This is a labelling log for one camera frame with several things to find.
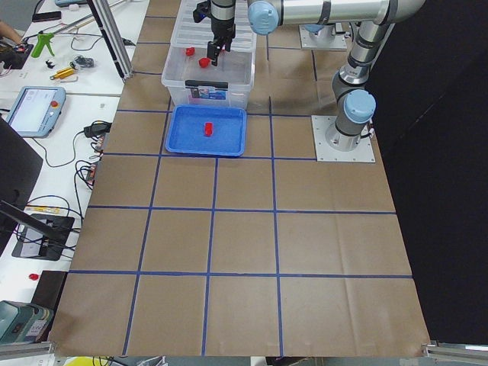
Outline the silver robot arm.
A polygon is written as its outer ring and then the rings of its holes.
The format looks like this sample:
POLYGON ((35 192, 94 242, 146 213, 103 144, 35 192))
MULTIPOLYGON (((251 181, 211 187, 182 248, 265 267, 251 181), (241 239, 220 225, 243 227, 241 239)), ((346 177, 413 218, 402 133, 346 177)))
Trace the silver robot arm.
POLYGON ((393 24, 413 16, 422 1, 249 1, 247 18, 255 34, 266 36, 282 25, 324 28, 336 23, 357 23, 344 64, 332 78, 338 107, 329 144, 342 151, 354 149, 372 116, 358 113, 359 101, 373 98, 365 90, 371 66, 393 24))

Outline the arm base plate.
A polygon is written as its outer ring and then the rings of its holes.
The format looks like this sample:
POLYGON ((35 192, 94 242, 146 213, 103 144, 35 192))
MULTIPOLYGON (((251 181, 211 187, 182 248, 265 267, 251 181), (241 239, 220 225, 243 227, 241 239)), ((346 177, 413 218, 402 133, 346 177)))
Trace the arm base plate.
POLYGON ((305 50, 346 51, 346 31, 340 23, 299 26, 301 48, 305 50))
POLYGON ((346 136, 336 129, 336 116, 311 116, 318 162, 375 163, 368 127, 357 136, 346 136))

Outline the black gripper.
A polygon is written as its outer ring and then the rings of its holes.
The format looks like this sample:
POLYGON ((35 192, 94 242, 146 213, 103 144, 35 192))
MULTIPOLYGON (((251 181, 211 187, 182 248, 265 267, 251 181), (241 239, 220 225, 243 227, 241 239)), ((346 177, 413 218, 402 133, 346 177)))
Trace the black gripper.
POLYGON ((231 44, 236 36, 235 18, 220 20, 213 17, 211 18, 211 30, 213 40, 207 43, 207 58, 213 66, 217 66, 220 48, 227 52, 231 51, 231 44))

